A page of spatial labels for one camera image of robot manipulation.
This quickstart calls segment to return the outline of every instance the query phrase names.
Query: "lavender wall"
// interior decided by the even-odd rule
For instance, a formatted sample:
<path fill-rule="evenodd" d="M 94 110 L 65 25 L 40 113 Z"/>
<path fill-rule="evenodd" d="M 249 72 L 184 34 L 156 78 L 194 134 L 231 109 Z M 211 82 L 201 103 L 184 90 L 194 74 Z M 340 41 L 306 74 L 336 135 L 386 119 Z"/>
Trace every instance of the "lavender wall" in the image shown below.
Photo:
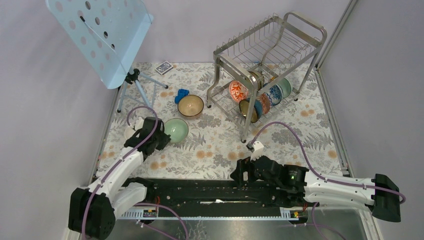
<path fill-rule="evenodd" d="M 115 91 L 41 0 L 0 1 L 0 239 L 58 240 Z"/>
<path fill-rule="evenodd" d="M 138 62 L 213 62 L 212 52 L 273 13 L 298 11 L 331 36 L 349 0 L 144 0 L 155 19 Z"/>
<path fill-rule="evenodd" d="M 384 240 L 423 239 L 424 2 L 359 1 L 322 74 L 356 177 L 386 174 L 407 197 Z"/>

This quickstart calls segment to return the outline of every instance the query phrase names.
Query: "bowl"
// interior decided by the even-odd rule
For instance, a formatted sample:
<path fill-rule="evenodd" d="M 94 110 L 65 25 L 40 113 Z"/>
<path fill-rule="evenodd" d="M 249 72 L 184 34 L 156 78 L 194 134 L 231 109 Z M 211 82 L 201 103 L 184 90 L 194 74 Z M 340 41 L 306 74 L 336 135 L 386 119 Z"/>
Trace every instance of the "bowl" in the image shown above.
<path fill-rule="evenodd" d="M 272 86 L 267 92 L 265 92 L 265 94 L 268 95 L 268 97 L 271 99 L 272 106 L 279 104 L 281 99 L 283 99 L 283 93 L 277 84 Z"/>
<path fill-rule="evenodd" d="M 184 140 L 189 134 L 189 126 L 180 118 L 169 119 L 164 124 L 165 134 L 171 136 L 170 143 L 176 144 Z"/>
<path fill-rule="evenodd" d="M 290 94 L 292 93 L 292 85 L 290 84 L 289 80 L 283 78 L 282 80 L 277 82 L 277 85 L 281 89 L 283 99 L 290 96 Z"/>
<path fill-rule="evenodd" d="M 267 114 L 271 109 L 271 99 L 266 93 L 262 93 L 262 95 L 259 96 L 259 102 L 262 104 L 263 114 Z"/>
<path fill-rule="evenodd" d="M 228 90 L 232 99 L 237 103 L 240 103 L 241 100 L 246 99 L 249 94 L 249 90 L 237 80 L 234 80 L 229 84 Z"/>
<path fill-rule="evenodd" d="M 245 118 L 248 115 L 249 102 L 250 102 L 250 97 L 247 99 L 243 99 L 238 103 L 238 108 L 240 109 L 241 114 Z M 254 108 L 253 108 L 252 116 L 250 118 L 250 122 L 256 123 L 259 120 L 259 118 L 261 118 L 262 112 L 263 112 L 262 103 L 259 100 L 255 99 Z"/>
<path fill-rule="evenodd" d="M 205 104 L 203 100 L 196 95 L 187 95 L 178 103 L 178 112 L 188 119 L 195 119 L 200 116 Z"/>
<path fill-rule="evenodd" d="M 264 75 L 261 72 L 255 70 L 249 71 L 249 73 L 252 74 L 257 81 L 257 90 L 261 90 L 265 84 Z"/>

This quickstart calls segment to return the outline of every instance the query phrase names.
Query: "green ceramic bowl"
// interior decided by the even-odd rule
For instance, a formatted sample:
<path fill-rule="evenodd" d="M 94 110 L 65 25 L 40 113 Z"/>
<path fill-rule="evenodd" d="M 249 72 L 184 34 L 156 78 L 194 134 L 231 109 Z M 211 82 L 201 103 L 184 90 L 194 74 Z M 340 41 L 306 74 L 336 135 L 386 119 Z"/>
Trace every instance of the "green ceramic bowl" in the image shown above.
<path fill-rule="evenodd" d="M 289 80 L 283 78 L 279 82 L 277 82 L 277 85 L 282 90 L 282 98 L 285 99 L 292 93 L 292 85 L 290 84 Z"/>
<path fill-rule="evenodd" d="M 189 126 L 180 118 L 172 118 L 165 122 L 165 134 L 171 136 L 171 143 L 176 144 L 184 140 L 189 134 Z"/>

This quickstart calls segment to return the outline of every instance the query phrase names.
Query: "blue plastic object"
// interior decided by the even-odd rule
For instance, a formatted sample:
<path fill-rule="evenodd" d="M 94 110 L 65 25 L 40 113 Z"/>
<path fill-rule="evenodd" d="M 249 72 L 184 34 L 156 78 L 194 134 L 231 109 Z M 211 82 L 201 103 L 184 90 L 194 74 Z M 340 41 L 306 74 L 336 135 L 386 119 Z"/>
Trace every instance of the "blue plastic object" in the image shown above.
<path fill-rule="evenodd" d="M 189 93 L 190 93 L 190 91 L 187 90 L 187 89 L 182 89 L 182 88 L 178 89 L 178 94 L 177 94 L 177 96 L 175 96 L 174 102 L 176 104 L 178 104 L 181 101 L 181 99 L 184 98 L 185 96 L 189 95 Z"/>
<path fill-rule="evenodd" d="M 46 4 L 104 85 L 121 86 L 153 21 L 143 1 L 46 0 Z"/>

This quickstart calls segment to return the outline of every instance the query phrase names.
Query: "floral tablecloth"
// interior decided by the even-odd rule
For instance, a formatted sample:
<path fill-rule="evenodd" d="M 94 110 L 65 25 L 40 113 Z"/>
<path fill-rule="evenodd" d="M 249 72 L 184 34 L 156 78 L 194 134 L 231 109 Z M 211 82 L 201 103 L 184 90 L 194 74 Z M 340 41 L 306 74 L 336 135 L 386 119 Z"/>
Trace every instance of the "floral tablecloth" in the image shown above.
<path fill-rule="evenodd" d="M 190 94 L 200 96 L 206 105 L 206 90 L 214 81 L 212 63 L 175 63 L 174 69 L 164 76 L 155 72 L 157 65 L 135 63 L 134 67 L 169 85 L 168 89 L 159 85 L 155 87 L 154 83 L 140 77 L 140 83 L 159 118 L 164 122 L 172 118 L 182 118 L 174 103 L 178 89 L 190 90 Z M 302 65 L 287 76 L 292 85 L 299 86 L 307 68 L 307 64 Z M 126 94 L 141 99 L 134 84 L 128 85 Z M 97 176 L 105 174 L 107 168 L 118 157 L 125 142 L 127 114 L 138 105 L 137 102 L 126 98 L 122 112 L 115 111 L 104 150 L 99 157 Z M 131 119 L 134 121 L 137 117 L 151 115 L 148 110 L 140 109 L 131 116 Z M 313 74 L 301 91 L 299 100 L 284 106 L 275 119 L 294 128 L 314 168 L 327 174 L 341 175 L 330 123 Z M 200 118 L 185 121 L 189 126 L 187 138 L 181 143 L 169 144 L 162 151 L 156 150 L 131 174 L 132 177 L 229 179 L 237 160 L 250 154 L 246 144 L 240 141 L 239 129 L 213 104 L 212 108 L 204 108 Z M 251 131 L 247 140 L 251 140 L 258 131 L 259 129 Z M 298 142 L 283 126 L 268 127 L 258 140 L 264 144 L 264 154 L 270 159 L 280 164 L 306 166 Z"/>

